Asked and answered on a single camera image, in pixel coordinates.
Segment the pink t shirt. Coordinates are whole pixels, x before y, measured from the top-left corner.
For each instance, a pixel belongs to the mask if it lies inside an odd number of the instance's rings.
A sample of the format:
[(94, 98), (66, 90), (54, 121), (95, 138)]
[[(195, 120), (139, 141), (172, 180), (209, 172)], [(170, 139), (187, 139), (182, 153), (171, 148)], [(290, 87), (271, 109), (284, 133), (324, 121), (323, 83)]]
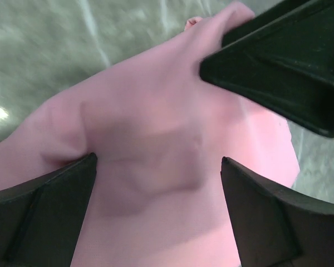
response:
[(73, 266), (238, 266), (224, 156), (291, 187), (287, 121), (200, 80), (223, 34), (253, 18), (233, 2), (176, 37), (53, 96), (0, 143), (0, 190), (94, 152), (97, 178)]

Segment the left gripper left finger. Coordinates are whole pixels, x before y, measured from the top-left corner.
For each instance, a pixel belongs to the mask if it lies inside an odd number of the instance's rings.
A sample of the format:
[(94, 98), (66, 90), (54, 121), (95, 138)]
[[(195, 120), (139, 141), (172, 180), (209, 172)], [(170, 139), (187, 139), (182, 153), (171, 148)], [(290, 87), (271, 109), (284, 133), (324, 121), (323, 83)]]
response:
[(0, 266), (70, 266), (96, 166), (89, 154), (0, 191)]

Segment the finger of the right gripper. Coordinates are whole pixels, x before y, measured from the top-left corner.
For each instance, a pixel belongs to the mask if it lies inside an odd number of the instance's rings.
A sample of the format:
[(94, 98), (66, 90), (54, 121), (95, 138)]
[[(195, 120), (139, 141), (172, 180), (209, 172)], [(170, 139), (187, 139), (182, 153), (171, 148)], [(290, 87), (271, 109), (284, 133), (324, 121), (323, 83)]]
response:
[(334, 138), (334, 1), (282, 1), (224, 35), (200, 78)]

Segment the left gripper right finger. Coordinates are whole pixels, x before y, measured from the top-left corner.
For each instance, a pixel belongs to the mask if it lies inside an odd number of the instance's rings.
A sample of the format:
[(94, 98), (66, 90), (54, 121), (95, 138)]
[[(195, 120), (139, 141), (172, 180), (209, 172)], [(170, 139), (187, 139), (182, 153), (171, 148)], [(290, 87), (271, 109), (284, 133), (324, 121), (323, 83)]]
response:
[(334, 266), (334, 204), (222, 159), (225, 201), (242, 266)]

